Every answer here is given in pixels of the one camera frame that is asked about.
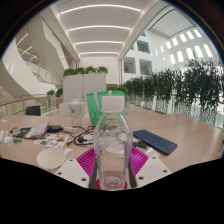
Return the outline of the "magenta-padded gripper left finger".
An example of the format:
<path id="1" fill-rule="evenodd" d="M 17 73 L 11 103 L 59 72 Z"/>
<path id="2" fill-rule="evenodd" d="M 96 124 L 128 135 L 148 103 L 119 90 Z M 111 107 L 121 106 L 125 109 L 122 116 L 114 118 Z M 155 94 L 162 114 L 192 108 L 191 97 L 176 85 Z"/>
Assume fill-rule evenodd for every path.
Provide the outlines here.
<path id="1" fill-rule="evenodd" d="M 56 175 L 81 187 L 94 189 L 97 176 L 94 149 L 87 150 L 76 159 L 67 159 Z"/>

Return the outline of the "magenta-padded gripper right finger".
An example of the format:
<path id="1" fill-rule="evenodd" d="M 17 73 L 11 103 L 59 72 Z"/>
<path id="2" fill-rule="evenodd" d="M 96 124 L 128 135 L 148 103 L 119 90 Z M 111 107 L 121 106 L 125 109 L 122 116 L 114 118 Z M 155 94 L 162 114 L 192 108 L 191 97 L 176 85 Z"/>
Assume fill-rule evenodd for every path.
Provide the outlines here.
<path id="1" fill-rule="evenodd" d="M 171 174 L 155 151 L 147 155 L 135 147 L 131 150 L 128 172 L 131 188 L 146 186 Z"/>

